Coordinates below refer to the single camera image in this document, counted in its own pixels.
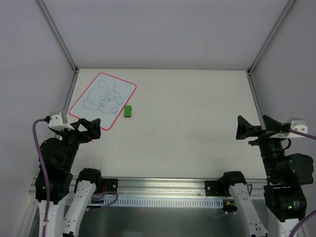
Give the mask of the right aluminium frame post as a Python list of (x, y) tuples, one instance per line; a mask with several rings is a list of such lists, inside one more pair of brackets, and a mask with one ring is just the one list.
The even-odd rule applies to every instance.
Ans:
[(286, 17), (288, 16), (290, 10), (292, 9), (292, 7), (294, 6), (294, 4), (296, 3), (296, 0), (288, 0), (284, 6), (284, 8), (282, 9), (282, 11), (280, 12), (279, 16), (277, 17), (276, 21), (274, 22), (272, 28), (270, 29), (267, 37), (265, 38), (262, 46), (260, 47), (258, 53), (256, 54), (251, 66), (249, 67), (249, 69), (247, 70), (249, 75), (252, 75), (254, 70), (256, 69), (257, 65), (259, 64), (261, 58), (263, 57), (263, 55), (265, 54), (265, 52), (267, 51), (269, 45), (272, 43), (272, 40), (274, 39), (274, 37), (276, 36), (279, 28), (281, 27), (282, 23), (284, 22), (284, 20), (286, 19)]

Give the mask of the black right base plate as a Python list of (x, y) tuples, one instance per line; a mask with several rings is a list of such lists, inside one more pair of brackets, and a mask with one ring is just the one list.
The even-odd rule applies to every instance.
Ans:
[(224, 197), (225, 189), (220, 181), (205, 181), (204, 182), (205, 195), (207, 197)]

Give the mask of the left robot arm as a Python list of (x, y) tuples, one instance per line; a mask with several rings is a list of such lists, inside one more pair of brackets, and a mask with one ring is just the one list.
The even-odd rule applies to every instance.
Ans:
[[(47, 122), (48, 128), (60, 138), (49, 138), (38, 142), (36, 125)], [(76, 180), (75, 198), (66, 211), (71, 169), (80, 144), (101, 137), (101, 120), (64, 123), (60, 115), (47, 116), (33, 123), (32, 132), (39, 156), (40, 171), (35, 181), (36, 200), (39, 207), (39, 236), (76, 237), (92, 195), (103, 187), (101, 171), (84, 168)]]

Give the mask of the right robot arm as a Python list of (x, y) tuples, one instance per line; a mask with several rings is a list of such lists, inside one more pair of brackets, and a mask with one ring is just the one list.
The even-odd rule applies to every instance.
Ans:
[(237, 140), (253, 137), (249, 145), (259, 147), (267, 184), (264, 199), (268, 209), (269, 226), (262, 224), (250, 199), (248, 183), (240, 171), (225, 172), (219, 179), (221, 191), (231, 196), (240, 214), (248, 237), (295, 237), (301, 226), (310, 219), (306, 215), (307, 200), (302, 186), (314, 182), (314, 160), (300, 153), (285, 154), (282, 141), (291, 147), (293, 138), (310, 138), (306, 122), (291, 118), (281, 123), (263, 116), (265, 127), (250, 124), (243, 116), (237, 118)]

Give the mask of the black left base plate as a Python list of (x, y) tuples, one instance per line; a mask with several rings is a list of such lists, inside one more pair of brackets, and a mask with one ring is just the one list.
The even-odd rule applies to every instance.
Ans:
[(103, 178), (101, 191), (102, 192), (117, 192), (118, 182), (119, 182), (118, 179)]

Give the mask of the aluminium frame post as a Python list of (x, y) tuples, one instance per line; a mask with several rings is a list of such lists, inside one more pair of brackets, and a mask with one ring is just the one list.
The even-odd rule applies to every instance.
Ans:
[(64, 56), (67, 59), (68, 64), (70, 65), (71, 69), (73, 70), (73, 72), (76, 72), (78, 70), (78, 67), (76, 66), (49, 10), (48, 7), (46, 6), (45, 2), (43, 0), (36, 0), (36, 3), (40, 9), (40, 11), (43, 14), (44, 19), (46, 20), (46, 22), (48, 23), (48, 26), (50, 28), (50, 30), (52, 31), (55, 39), (57, 40), (57, 43), (59, 44)]
[(279, 16), (277, 17), (276, 21), (274, 22), (272, 28), (270, 29), (267, 37), (265, 38), (262, 46), (260, 47), (258, 53), (256, 54), (251, 66), (249, 67), (249, 69), (247, 70), (249, 75), (252, 75), (254, 70), (256, 69), (257, 65), (259, 64), (261, 58), (263, 57), (263, 55), (265, 54), (265, 52), (267, 51), (269, 45), (272, 43), (272, 40), (274, 39), (274, 37), (276, 36), (279, 28), (281, 27), (282, 23), (284, 22), (284, 20), (286, 19), (286, 17), (288, 16), (290, 10), (292, 9), (292, 7), (294, 6), (294, 4), (296, 3), (296, 0), (288, 0), (284, 6), (284, 8), (282, 9), (282, 11), (280, 12)]

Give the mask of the aluminium mounting rail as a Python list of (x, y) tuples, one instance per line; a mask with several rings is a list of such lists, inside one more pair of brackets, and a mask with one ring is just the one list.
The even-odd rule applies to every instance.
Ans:
[[(205, 197), (204, 182), (218, 179), (189, 179), (189, 178), (130, 178), (105, 177), (118, 179), (120, 197), (156, 197), (156, 198), (195, 198)], [(266, 180), (248, 179), (252, 184), (252, 196), (263, 197), (263, 186)]]

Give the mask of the left aluminium frame post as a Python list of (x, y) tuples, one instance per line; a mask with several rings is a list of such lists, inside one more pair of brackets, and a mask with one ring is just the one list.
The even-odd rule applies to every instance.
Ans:
[(40, 11), (43, 14), (44, 19), (46, 20), (46, 22), (48, 23), (48, 26), (50, 28), (50, 30), (52, 31), (55, 39), (57, 40), (57, 43), (59, 44), (64, 56), (67, 59), (68, 64), (70, 65), (71, 69), (73, 70), (73, 72), (76, 72), (78, 70), (78, 67), (76, 66), (49, 10), (48, 7), (46, 6), (45, 2), (43, 0), (36, 0), (36, 3), (40, 9)]

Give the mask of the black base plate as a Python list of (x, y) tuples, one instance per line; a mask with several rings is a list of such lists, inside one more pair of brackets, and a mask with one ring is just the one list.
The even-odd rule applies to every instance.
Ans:
[(101, 191), (102, 192), (117, 192), (118, 182), (119, 182), (118, 179), (103, 178)]
[(224, 197), (225, 189), (220, 181), (205, 181), (204, 182), (205, 195), (207, 197)]

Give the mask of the pink framed whiteboard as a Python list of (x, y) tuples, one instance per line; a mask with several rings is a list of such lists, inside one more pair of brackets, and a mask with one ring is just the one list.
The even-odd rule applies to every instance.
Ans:
[(99, 73), (69, 109), (69, 115), (101, 120), (101, 129), (110, 130), (136, 91), (136, 84)]

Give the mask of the green whiteboard eraser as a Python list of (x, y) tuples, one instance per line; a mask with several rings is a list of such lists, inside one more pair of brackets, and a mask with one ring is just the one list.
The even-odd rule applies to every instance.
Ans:
[(126, 105), (126, 106), (124, 107), (124, 114), (123, 114), (123, 116), (124, 116), (125, 118), (130, 118), (130, 117), (132, 117), (132, 106), (131, 106), (131, 105)]

